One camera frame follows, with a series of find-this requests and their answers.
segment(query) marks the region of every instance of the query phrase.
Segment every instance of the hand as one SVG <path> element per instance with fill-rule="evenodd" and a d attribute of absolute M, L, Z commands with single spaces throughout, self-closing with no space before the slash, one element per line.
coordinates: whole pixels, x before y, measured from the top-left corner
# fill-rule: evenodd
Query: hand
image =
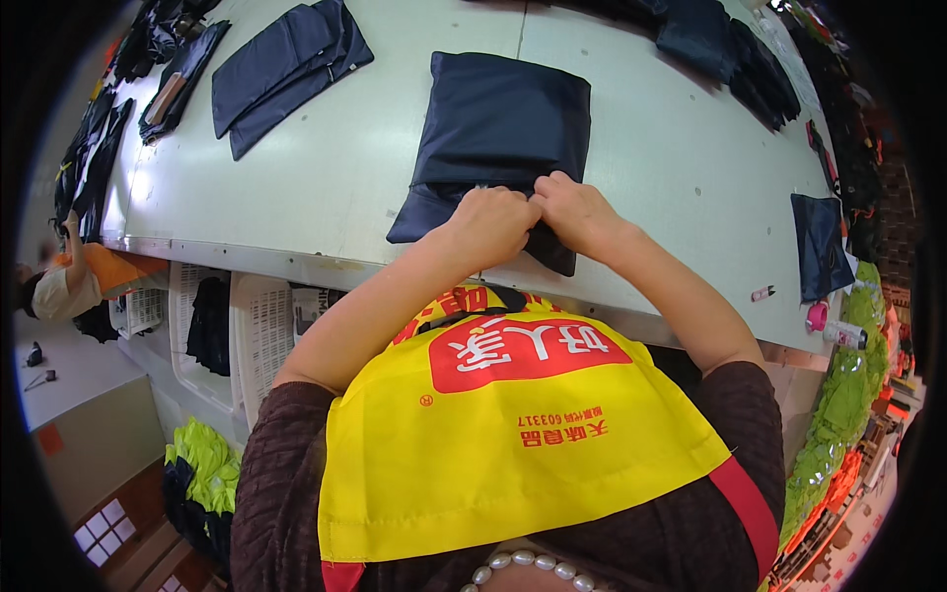
<path fill-rule="evenodd" d="M 609 205 L 591 185 L 582 185 L 561 170 L 539 177 L 532 201 L 543 209 L 543 220 L 559 240 L 576 253 L 604 262 L 615 250 L 620 235 L 637 230 Z"/>
<path fill-rule="evenodd" d="M 69 215 L 65 217 L 65 222 L 63 226 L 66 230 L 72 230 L 73 228 L 79 228 L 79 216 L 76 215 L 76 210 L 70 209 Z"/>
<path fill-rule="evenodd" d="M 432 233 L 460 257 L 469 276 L 516 257 L 542 213 L 520 191 L 471 189 L 451 219 Z"/>

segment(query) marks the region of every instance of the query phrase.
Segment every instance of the yellow apron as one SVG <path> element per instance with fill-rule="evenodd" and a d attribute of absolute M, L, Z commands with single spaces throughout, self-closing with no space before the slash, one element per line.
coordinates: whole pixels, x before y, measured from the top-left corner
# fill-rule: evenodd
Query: yellow apron
<path fill-rule="evenodd" d="M 494 290 L 454 289 L 332 403 L 324 561 L 418 557 L 596 520 L 729 459 L 644 345 L 526 299 L 526 312 L 437 327 L 507 310 Z"/>

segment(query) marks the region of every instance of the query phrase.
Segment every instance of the pearl necklace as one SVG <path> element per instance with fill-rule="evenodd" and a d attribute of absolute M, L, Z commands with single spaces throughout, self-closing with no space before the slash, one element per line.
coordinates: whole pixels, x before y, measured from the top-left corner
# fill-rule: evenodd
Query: pearl necklace
<path fill-rule="evenodd" d="M 473 583 L 468 583 L 460 588 L 460 592 L 478 592 L 480 589 L 477 587 L 478 584 L 485 583 L 493 575 L 495 569 L 503 569 L 509 565 L 509 562 L 515 562 L 519 565 L 535 564 L 543 571 L 549 571 L 551 569 L 553 573 L 563 580 L 571 580 L 572 585 L 575 586 L 579 592 L 602 592 L 601 590 L 595 589 L 595 582 L 592 581 L 592 578 L 588 576 L 577 576 L 576 568 L 573 565 L 565 562 L 556 563 L 556 560 L 548 555 L 536 557 L 532 551 L 527 550 L 519 550 L 512 554 L 497 553 L 493 555 L 490 557 L 488 565 L 478 567 L 473 573 Z"/>

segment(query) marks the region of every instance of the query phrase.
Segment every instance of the window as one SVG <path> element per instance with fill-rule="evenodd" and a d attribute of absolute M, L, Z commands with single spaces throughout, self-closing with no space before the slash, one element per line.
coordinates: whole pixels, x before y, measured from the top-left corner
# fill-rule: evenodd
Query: window
<path fill-rule="evenodd" d="M 102 567 L 123 543 L 134 535 L 134 524 L 125 516 L 125 510 L 113 499 L 79 527 L 73 537 L 79 549 L 96 567 Z M 178 588 L 166 590 L 176 592 Z"/>
<path fill-rule="evenodd" d="M 188 589 L 183 587 L 178 581 L 177 578 L 171 576 L 168 578 L 168 581 L 161 586 L 160 592 L 188 592 Z"/>

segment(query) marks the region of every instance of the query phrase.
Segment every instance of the red logo on apron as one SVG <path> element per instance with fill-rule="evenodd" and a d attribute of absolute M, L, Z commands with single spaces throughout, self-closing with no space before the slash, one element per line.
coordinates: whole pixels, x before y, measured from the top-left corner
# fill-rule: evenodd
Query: red logo on apron
<path fill-rule="evenodd" d="M 474 390 L 495 380 L 547 378 L 632 359 L 598 329 L 577 319 L 517 321 L 485 316 L 439 335 L 428 349 L 434 389 Z"/>

